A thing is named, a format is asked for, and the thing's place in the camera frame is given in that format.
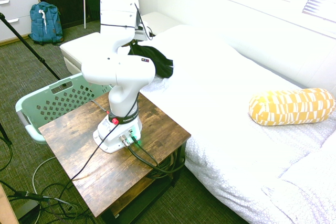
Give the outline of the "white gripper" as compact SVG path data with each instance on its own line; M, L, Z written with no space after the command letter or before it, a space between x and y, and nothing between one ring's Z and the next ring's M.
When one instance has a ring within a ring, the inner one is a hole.
M152 40L153 37L152 29L148 26L147 22L140 23L136 26L134 40L146 41Z

